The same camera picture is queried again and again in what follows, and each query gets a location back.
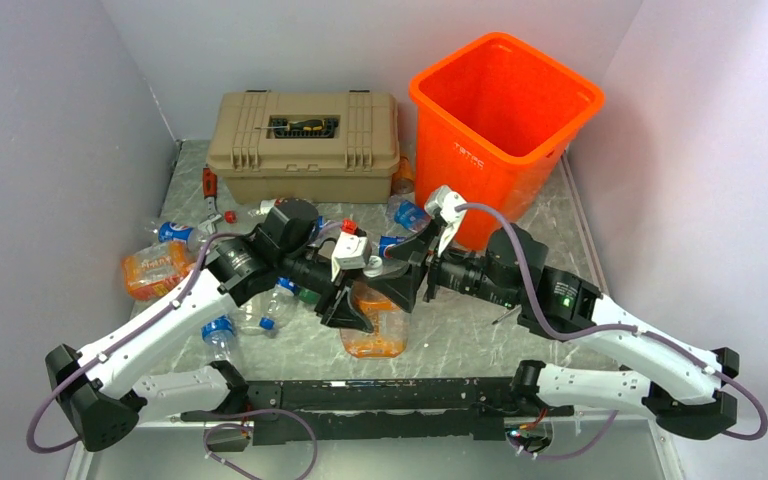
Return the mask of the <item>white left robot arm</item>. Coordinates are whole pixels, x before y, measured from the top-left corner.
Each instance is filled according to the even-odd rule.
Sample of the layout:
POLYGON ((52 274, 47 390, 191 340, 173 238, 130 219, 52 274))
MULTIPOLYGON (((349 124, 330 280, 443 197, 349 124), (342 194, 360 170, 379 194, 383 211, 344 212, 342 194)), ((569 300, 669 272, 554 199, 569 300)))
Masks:
POLYGON ((317 209, 300 199, 276 204, 247 234, 218 233, 192 270, 167 294, 107 336, 81 348, 60 345, 45 359, 57 404, 76 441, 97 452, 137 425, 188 412, 232 420, 247 406, 248 384, 228 360, 180 374, 150 375, 151 367, 199 328, 288 280, 316 292, 317 314, 329 327, 370 331, 351 302, 352 287, 372 252, 366 233, 340 227, 329 258, 314 240, 317 209))

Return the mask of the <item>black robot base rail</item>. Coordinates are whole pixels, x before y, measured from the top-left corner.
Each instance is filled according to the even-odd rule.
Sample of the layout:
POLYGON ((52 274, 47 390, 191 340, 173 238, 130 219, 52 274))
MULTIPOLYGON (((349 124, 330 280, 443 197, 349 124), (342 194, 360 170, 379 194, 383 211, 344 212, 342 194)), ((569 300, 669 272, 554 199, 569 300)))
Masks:
POLYGON ((517 400, 508 377, 253 380, 233 412, 256 446, 320 440, 469 437, 501 441, 541 409, 517 400))

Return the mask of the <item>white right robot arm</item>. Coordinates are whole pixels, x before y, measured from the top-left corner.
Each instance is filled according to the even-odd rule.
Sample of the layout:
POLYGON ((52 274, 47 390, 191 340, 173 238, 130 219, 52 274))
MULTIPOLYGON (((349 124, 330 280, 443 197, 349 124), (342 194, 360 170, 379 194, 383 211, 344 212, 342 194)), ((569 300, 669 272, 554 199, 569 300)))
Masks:
POLYGON ((595 285, 547 266, 547 246, 516 225, 493 232, 482 254, 447 249, 440 233, 431 223, 383 243, 384 258, 406 265, 379 277, 376 290, 414 305, 425 281, 427 300, 444 288, 506 308, 520 304, 517 322, 530 333, 584 345, 622 367, 577 370, 523 360, 511 381, 517 411, 581 405, 634 412, 693 440, 730 433, 738 401, 723 388, 739 372, 736 352, 699 349, 652 328, 595 285))

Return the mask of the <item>large orange label bottle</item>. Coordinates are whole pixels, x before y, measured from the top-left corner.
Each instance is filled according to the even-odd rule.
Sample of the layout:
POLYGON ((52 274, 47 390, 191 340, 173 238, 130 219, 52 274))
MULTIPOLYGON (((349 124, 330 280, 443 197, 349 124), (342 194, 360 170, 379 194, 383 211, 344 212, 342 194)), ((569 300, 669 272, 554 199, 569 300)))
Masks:
POLYGON ((408 343, 411 314, 399 308, 380 292, 366 285, 356 285, 352 300, 371 321, 372 333, 342 329, 344 350, 355 358, 395 358, 408 343))

